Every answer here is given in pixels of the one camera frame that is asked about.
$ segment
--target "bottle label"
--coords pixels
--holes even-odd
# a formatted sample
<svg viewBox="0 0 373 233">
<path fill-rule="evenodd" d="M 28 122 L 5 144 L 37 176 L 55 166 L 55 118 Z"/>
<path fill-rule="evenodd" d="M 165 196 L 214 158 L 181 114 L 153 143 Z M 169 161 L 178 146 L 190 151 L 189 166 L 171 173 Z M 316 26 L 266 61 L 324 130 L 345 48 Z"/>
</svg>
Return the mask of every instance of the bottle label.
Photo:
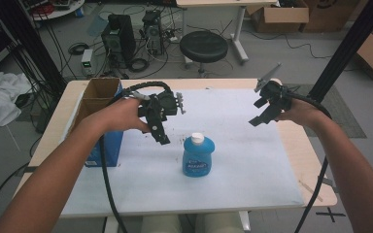
<svg viewBox="0 0 373 233">
<path fill-rule="evenodd" d="M 197 173 L 197 172 L 203 172 L 208 169 L 208 163 L 201 162 L 199 160 L 192 160 L 190 159 L 186 163 L 186 171 L 188 173 Z"/>
</svg>

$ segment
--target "bare forearm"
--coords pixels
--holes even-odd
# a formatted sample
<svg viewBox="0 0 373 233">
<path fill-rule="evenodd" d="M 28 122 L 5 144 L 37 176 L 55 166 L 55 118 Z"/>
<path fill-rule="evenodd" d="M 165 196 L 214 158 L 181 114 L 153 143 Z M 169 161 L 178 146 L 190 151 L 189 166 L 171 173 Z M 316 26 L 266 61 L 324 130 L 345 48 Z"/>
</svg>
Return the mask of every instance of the bare forearm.
<svg viewBox="0 0 373 233">
<path fill-rule="evenodd" d="M 310 125 L 325 150 L 355 232 L 373 232 L 373 169 L 341 128 L 326 116 Z"/>
<path fill-rule="evenodd" d="M 38 167 L 0 218 L 0 232 L 51 232 L 102 130 L 85 120 Z"/>
</svg>

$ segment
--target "crumpled fabric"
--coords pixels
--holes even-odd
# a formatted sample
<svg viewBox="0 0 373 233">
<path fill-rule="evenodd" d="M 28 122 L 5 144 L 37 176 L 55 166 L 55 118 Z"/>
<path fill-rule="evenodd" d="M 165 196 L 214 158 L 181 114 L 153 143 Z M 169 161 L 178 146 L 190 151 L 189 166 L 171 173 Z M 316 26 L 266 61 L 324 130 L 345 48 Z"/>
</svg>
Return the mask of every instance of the crumpled fabric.
<svg viewBox="0 0 373 233">
<path fill-rule="evenodd" d="M 17 97 L 31 91 L 31 83 L 24 74 L 0 73 L 0 126 L 16 119 L 21 110 L 15 105 Z"/>
</svg>

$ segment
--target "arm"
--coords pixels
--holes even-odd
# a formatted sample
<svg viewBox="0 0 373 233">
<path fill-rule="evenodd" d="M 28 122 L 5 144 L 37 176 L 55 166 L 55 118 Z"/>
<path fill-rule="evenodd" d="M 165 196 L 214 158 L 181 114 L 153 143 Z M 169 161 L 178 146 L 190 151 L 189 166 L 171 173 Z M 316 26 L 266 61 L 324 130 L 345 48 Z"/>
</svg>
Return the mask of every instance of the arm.
<svg viewBox="0 0 373 233">
<path fill-rule="evenodd" d="M 138 106 L 139 100 L 120 100 L 82 120 L 19 190 L 0 218 L 0 232 L 51 232 L 101 135 L 131 128 L 150 131 L 138 118 Z"/>
<path fill-rule="evenodd" d="M 373 169 L 330 118 L 313 106 L 292 100 L 292 109 L 277 119 L 290 119 L 318 135 L 355 232 L 373 232 Z"/>
</svg>

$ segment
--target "black cross mark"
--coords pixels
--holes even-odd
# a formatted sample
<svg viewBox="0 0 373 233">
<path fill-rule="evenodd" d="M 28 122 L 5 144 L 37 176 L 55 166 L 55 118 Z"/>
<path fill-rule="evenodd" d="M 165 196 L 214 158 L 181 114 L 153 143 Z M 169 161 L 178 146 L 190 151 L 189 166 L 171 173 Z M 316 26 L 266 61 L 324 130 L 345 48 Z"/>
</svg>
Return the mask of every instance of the black cross mark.
<svg viewBox="0 0 373 233">
<path fill-rule="evenodd" d="M 327 209 L 328 209 L 328 213 L 316 212 L 317 216 L 330 216 L 332 219 L 332 222 L 335 222 L 335 218 L 334 218 L 335 216 L 345 216 L 344 214 L 333 213 L 331 209 L 329 209 L 329 207 L 327 207 Z"/>
</svg>

